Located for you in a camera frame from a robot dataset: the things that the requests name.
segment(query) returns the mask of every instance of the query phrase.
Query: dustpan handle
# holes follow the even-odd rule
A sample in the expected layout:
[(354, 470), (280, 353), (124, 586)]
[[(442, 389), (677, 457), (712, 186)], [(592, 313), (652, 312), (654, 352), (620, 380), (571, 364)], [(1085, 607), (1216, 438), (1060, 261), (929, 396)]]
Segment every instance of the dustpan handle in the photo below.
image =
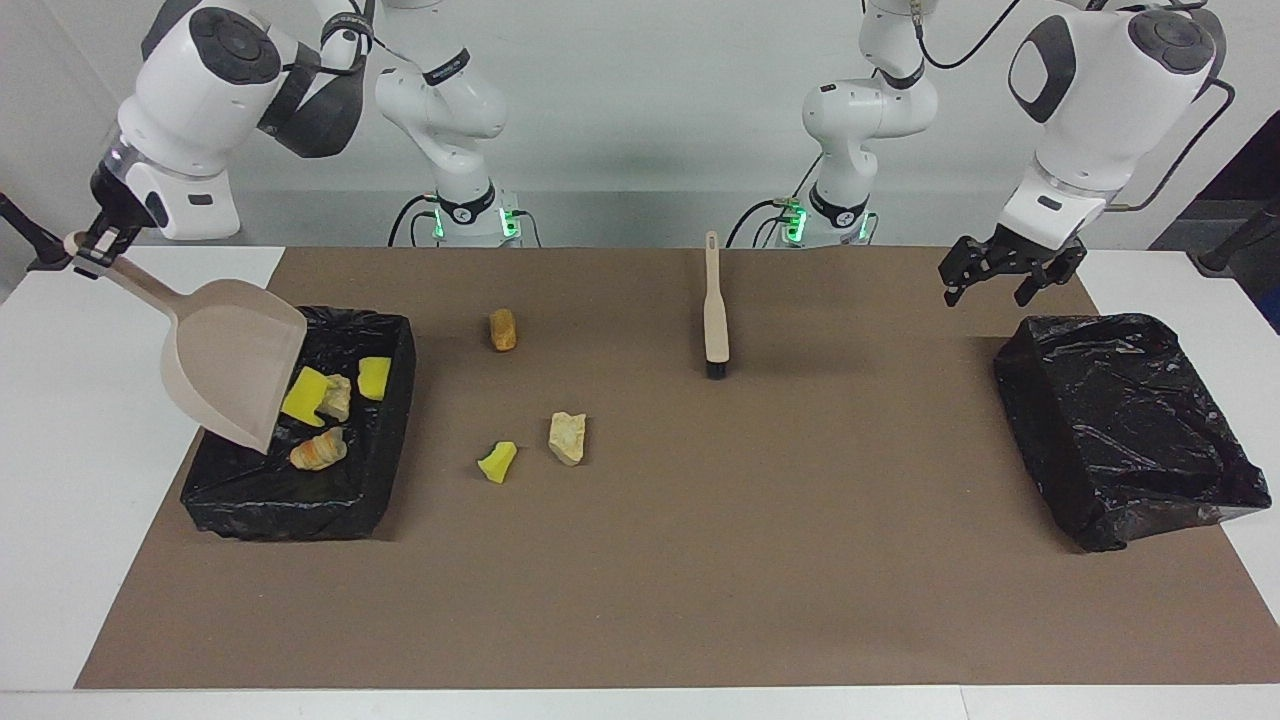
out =
[(186, 297), (174, 292), (172, 287), (160, 282), (151, 273), (134, 265), (128, 258), (116, 258), (104, 275), (170, 318), (178, 315), (178, 306)]

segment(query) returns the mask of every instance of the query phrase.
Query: sponge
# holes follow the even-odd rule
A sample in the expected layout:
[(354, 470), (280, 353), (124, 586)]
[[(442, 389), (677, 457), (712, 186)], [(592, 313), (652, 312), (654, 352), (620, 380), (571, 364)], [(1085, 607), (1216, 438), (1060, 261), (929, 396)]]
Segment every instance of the sponge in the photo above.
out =
[(498, 352), (516, 348), (516, 315), (503, 307), (489, 314), (489, 341)]
[(369, 400), (381, 400), (387, 396), (387, 375), (392, 372), (390, 357), (361, 357), (360, 377), (356, 384), (360, 386), (360, 395)]
[(484, 477), (489, 478), (489, 482), (500, 486), (507, 482), (507, 470), (511, 469), (513, 460), (516, 460), (516, 443), (499, 442), (493, 446), (493, 451), (484, 460), (477, 460), (476, 465), (480, 466)]
[(316, 415), (316, 407), (324, 402), (324, 393), (329, 389), (329, 378), (312, 368), (302, 368), (298, 379), (294, 380), (289, 393), (284, 396), (284, 405), (280, 413), (289, 418), (311, 425), (323, 428), (324, 420)]

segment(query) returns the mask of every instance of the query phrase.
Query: brush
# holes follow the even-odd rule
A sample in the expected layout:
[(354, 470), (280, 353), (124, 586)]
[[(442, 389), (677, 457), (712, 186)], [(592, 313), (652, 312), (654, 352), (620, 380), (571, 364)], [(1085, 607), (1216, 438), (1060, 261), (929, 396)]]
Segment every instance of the brush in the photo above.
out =
[(703, 343), (707, 346), (707, 377), (722, 380), (728, 374), (728, 314), (719, 291), (719, 237), (707, 233), (707, 300), (703, 301)]

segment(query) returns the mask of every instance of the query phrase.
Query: gray wall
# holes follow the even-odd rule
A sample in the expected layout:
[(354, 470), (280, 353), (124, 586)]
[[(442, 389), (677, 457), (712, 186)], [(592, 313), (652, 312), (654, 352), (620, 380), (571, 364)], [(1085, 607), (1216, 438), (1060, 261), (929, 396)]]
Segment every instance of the gray wall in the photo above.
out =
[[(5, 192), (59, 233), (92, 217), (86, 179), (159, 4), (5, 3), (0, 177)], [(959, 55), (1005, 4), (943, 4), (931, 33), (934, 54)], [(298, 37), (319, 32), (310, 3), (255, 6)], [(989, 231), (1039, 133), (1009, 95), (1009, 59), (1030, 27), (1064, 8), (1023, 3), (969, 65), (933, 73), (942, 110), (928, 133), (877, 143), (882, 242), (941, 245)], [(1215, 0), (1212, 8), (1230, 36), (1224, 77), (1239, 88), (1238, 105), (1155, 206), (1098, 222), (1085, 238), (1091, 246), (1149, 245), (1280, 106), (1272, 37), (1280, 3)], [(695, 242), (708, 227), (727, 232), (746, 200), (790, 192), (815, 154), (800, 124), (805, 92), (869, 72), (856, 47), (859, 22), (852, 0), (444, 0), (397, 37), (465, 42), (507, 91), (511, 124), (489, 143), (492, 165), (547, 234), (575, 245), (620, 232), (630, 233), (627, 242), (668, 243)], [(392, 63), (379, 53), (372, 67)], [(1123, 200), (1152, 187), (1217, 101), (1207, 97), (1189, 113)], [(416, 150), (372, 109), (371, 94), (342, 156), (303, 161), (256, 136), (232, 172), (242, 238), (264, 243), (378, 242), (394, 199), (429, 184)], [(355, 188), (387, 195), (348, 195)], [(12, 233), (0, 242), (0, 283), (12, 282), (24, 251), (13, 250)]]

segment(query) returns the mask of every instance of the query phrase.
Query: brown paper mat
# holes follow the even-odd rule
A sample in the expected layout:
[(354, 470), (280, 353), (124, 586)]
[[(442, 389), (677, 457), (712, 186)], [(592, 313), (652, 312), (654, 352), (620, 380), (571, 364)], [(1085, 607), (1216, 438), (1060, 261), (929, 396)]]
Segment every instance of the brown paper mat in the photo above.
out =
[[(947, 310), (940, 258), (727, 254), (716, 383), (698, 251), (291, 249), (284, 299), (413, 323), (378, 539), (221, 541), (175, 484), (79, 687), (1280, 682), (1220, 529), (1092, 556), (1059, 533), (991, 377), (1016, 281)], [(1028, 311), (1092, 310), (1073, 284)], [(590, 415), (581, 468), (545, 448), (556, 410)], [(474, 464), (499, 439), (504, 487)]]

